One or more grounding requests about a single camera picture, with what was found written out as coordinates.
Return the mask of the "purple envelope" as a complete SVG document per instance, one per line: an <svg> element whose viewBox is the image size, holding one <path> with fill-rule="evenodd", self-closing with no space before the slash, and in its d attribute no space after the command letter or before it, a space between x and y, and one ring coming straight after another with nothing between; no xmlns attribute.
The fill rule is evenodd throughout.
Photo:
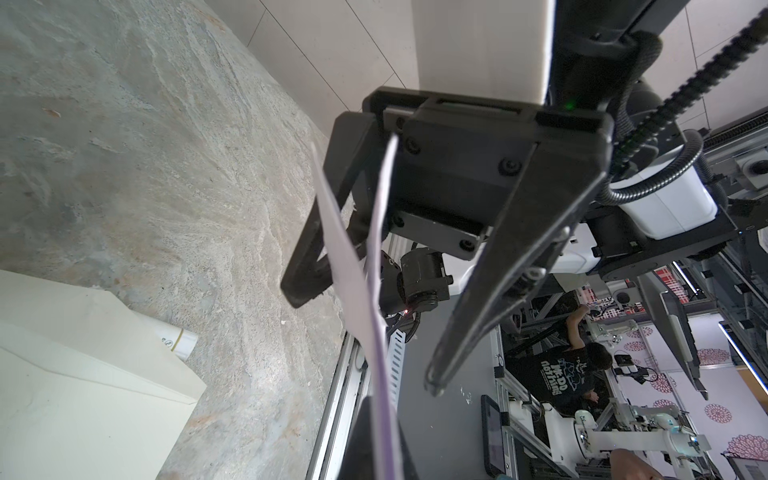
<svg viewBox="0 0 768 480"><path fill-rule="evenodd" d="M398 136L391 135L383 156L366 241L365 264L360 263L342 224L339 206L323 173L319 154L312 151L313 182L333 288L342 304L344 327L363 347L371 371L371 439L377 479L404 477L397 416L390 395L386 324L379 309L382 229L398 143Z"/></svg>

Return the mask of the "white glue stick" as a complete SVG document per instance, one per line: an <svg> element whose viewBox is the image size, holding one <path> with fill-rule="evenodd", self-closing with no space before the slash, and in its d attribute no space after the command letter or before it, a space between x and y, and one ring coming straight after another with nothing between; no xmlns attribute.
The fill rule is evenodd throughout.
<svg viewBox="0 0 768 480"><path fill-rule="evenodd" d="M161 342L180 360L187 361L189 359L199 340L197 333L139 312L135 312L134 315L151 327Z"/></svg>

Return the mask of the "cream envelope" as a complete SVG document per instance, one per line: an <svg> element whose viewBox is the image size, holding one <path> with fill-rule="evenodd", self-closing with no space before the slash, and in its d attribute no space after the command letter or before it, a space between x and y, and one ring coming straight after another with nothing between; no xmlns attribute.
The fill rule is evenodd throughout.
<svg viewBox="0 0 768 480"><path fill-rule="evenodd" d="M205 383L108 291L1 275L1 475L153 479Z"/></svg>

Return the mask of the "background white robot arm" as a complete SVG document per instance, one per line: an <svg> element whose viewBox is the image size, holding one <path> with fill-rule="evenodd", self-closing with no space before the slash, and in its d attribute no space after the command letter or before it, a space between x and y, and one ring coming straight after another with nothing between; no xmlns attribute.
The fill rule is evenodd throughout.
<svg viewBox="0 0 768 480"><path fill-rule="evenodd" d="M578 410L572 418L566 418L552 405L543 405L551 457L558 467L575 477L577 466L606 459L611 451L624 449L659 452L669 457L679 479L695 477L693 460L705 458L711 445L705 435L684 425L678 407L644 408L616 402L610 406L619 429L602 427L587 410Z"/></svg>

